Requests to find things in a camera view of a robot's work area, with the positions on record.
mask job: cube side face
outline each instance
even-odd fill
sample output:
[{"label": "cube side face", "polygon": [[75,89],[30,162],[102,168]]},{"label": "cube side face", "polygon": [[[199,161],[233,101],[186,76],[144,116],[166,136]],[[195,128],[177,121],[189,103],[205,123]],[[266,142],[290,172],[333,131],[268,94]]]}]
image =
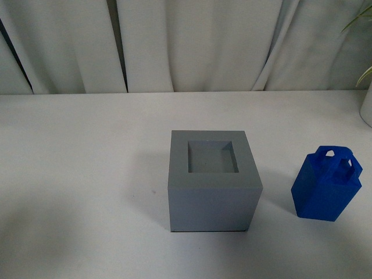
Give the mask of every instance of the cube side face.
[{"label": "cube side face", "polygon": [[307,218],[307,210],[305,209],[307,208],[309,199],[313,195],[316,184],[316,176],[309,156],[307,156],[291,189],[298,217]]},{"label": "cube side face", "polygon": [[168,189],[171,231],[245,231],[262,189]]}]

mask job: handle hole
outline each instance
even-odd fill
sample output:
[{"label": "handle hole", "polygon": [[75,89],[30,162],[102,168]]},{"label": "handle hole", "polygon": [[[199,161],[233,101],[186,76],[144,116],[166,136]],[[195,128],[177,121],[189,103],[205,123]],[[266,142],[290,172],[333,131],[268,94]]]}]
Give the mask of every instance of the handle hole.
[{"label": "handle hole", "polygon": [[326,156],[327,157],[333,157],[335,156],[335,152],[333,150],[329,150],[327,153],[326,153]]}]

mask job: square recess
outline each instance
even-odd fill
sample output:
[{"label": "square recess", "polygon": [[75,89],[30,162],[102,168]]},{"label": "square recess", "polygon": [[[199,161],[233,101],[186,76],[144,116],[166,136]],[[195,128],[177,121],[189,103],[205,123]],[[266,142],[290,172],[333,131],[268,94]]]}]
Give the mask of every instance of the square recess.
[{"label": "square recess", "polygon": [[171,231],[245,231],[261,192],[244,131],[172,131]]},{"label": "square recess", "polygon": [[231,141],[189,141],[189,173],[238,173]]}]

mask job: white pot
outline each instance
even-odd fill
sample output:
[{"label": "white pot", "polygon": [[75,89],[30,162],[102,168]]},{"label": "white pot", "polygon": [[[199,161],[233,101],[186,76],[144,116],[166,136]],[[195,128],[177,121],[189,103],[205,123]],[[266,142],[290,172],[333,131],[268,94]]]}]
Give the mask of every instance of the white pot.
[{"label": "white pot", "polygon": [[362,108],[360,109],[360,116],[362,119],[372,127],[372,84],[368,89],[366,98],[362,104]]}]

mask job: cube top face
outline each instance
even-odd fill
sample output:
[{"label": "cube top face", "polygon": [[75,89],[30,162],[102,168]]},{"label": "cube top face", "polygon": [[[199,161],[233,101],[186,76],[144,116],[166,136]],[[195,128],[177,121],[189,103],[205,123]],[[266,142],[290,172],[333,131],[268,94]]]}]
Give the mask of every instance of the cube top face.
[{"label": "cube top face", "polygon": [[168,188],[262,188],[245,132],[172,131]]}]

